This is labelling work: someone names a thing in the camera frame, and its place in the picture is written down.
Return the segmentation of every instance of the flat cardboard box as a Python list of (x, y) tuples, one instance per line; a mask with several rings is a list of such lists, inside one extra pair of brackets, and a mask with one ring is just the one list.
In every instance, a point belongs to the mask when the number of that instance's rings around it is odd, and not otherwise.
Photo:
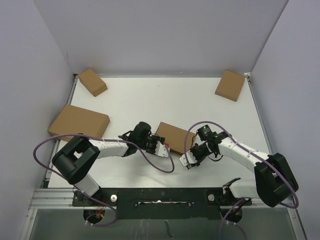
[(231, 70), (225, 70), (220, 83), (215, 90), (215, 94), (236, 102), (244, 82), (244, 75)]
[[(179, 127), (172, 126), (170, 124), (160, 122), (158, 129), (156, 130), (156, 134), (160, 137), (164, 137), (164, 142), (169, 144), (170, 151), (179, 155), (185, 153), (184, 144), (185, 137), (187, 134), (186, 130), (183, 130)], [(196, 134), (190, 132), (186, 141), (186, 150), (189, 150), (192, 144), (192, 138)]]
[(80, 73), (78, 77), (80, 82), (94, 97), (108, 89), (106, 83), (91, 68)]
[[(110, 118), (106, 114), (66, 104), (48, 128), (48, 132), (52, 136), (81, 133), (102, 138), (109, 123)], [(72, 136), (60, 139), (68, 142)]]

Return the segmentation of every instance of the brown cardboard box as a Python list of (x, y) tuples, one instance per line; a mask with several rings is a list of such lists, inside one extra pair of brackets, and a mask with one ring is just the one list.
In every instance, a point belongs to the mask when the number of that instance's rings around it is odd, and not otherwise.
[(225, 70), (220, 83), (215, 90), (215, 94), (236, 102), (244, 82), (244, 75), (231, 70)]
[[(50, 135), (85, 134), (102, 138), (110, 123), (108, 115), (66, 104), (48, 128)], [(69, 141), (72, 136), (60, 139)]]
[[(176, 126), (172, 126), (170, 124), (160, 122), (158, 129), (156, 130), (156, 134), (160, 137), (164, 137), (164, 142), (169, 144), (170, 151), (176, 154), (184, 154), (184, 144), (185, 137), (187, 134), (186, 130), (178, 128)], [(186, 141), (186, 150), (189, 150), (192, 144), (192, 138), (196, 134), (190, 132)]]
[(85, 88), (95, 97), (108, 89), (106, 83), (91, 68), (80, 73), (78, 77)]

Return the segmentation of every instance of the white backdrop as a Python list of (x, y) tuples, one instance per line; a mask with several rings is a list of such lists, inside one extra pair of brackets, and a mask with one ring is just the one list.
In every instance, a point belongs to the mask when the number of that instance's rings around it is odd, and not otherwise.
[(32, 0), (1, 1), (0, 22), (0, 239), (16, 240), (45, 174), (33, 148), (49, 137), (73, 75)]
[(34, 0), (75, 74), (252, 70), (288, 0)]
[(320, 236), (319, 13), (318, 0), (290, 0), (252, 72), (272, 148), (286, 156), (299, 184), (309, 240)]

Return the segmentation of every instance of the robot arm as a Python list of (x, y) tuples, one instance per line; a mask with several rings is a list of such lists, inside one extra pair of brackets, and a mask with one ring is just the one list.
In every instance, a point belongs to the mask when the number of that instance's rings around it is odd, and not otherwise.
[(239, 147), (239, 142), (234, 143), (225, 132), (212, 132), (208, 125), (197, 130), (202, 144), (195, 144), (179, 160), (188, 169), (199, 166), (200, 163), (210, 154), (223, 155), (240, 163), (252, 173), (255, 179), (247, 180), (235, 178), (226, 183), (223, 194), (226, 198), (260, 198), (266, 205), (274, 207), (291, 195), (289, 188), (264, 162), (251, 153), (261, 157), (272, 164), (297, 191), (297, 181), (287, 163), (285, 157), (279, 153), (270, 155), (259, 152), (241, 143), (241, 146), (248, 149), (249, 153)]
[(133, 131), (111, 139), (111, 141), (89, 140), (86, 137), (73, 137), (52, 159), (53, 165), (71, 185), (76, 185), (89, 196), (96, 194), (100, 187), (88, 174), (96, 159), (105, 157), (127, 157), (136, 153), (136, 144), (147, 153), (160, 157), (168, 157), (164, 143), (165, 138), (151, 135), (151, 127), (140, 122)]

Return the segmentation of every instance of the metal frame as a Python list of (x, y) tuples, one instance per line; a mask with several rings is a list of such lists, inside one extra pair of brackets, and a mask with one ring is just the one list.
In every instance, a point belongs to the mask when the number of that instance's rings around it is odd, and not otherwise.
[[(260, 120), (260, 124), (262, 126), (262, 130), (263, 130), (263, 134), (267, 143), (267, 147), (269, 149), (270, 153), (273, 153), (272, 151), (272, 147), (268, 138), (268, 134), (264, 125), (264, 122), (262, 120), (261, 114), (259, 112), (258, 106), (257, 106), (257, 102), (256, 102), (256, 98), (255, 98), (255, 94), (252, 90), (252, 86), (251, 86), (251, 81), (247, 78), (248, 81), (248, 85), (250, 88), (250, 92), (252, 94), (252, 98), (253, 98), (253, 102), (255, 105), (255, 109), (257, 111), (259, 120)], [(75, 92), (75, 88), (78, 82), (78, 76), (75, 77), (68, 100), (67, 100), (67, 104), (70, 104), (72, 102), (72, 98)], [(54, 144), (54, 147), (52, 149), (52, 154), (51, 154), (51, 158), (56, 154), (56, 152), (59, 149), (59, 145), (60, 145), (60, 140), (57, 140)], [(45, 175), (45, 181), (49, 181), (50, 177), (51, 177), (51, 171), (47, 171), (46, 175)], [(74, 193), (73, 193), (73, 189), (71, 188), (41, 188), (41, 189), (35, 189), (31, 203), (30, 203), (30, 207), (28, 210), (28, 215), (26, 216), (25, 219), (25, 223), (20, 235), (20, 240), (28, 240), (30, 238), (32, 229), (33, 229), (33, 225), (35, 222), (35, 218), (37, 216), (37, 210), (38, 209), (96, 209), (96, 207), (74, 207), (72, 206), (72, 202), (73, 202), (73, 197), (74, 197)], [(251, 206), (244, 206), (243, 208), (269, 208), (267, 205), (265, 205), (260, 199), (254, 199), (252, 201), (252, 205)], [(306, 237), (306, 233), (304, 231), (304, 228), (302, 226), (298, 211), (296, 209), (291, 209), (288, 208), (288, 214), (291, 220), (291, 224), (296, 236), (297, 240), (307, 240)]]

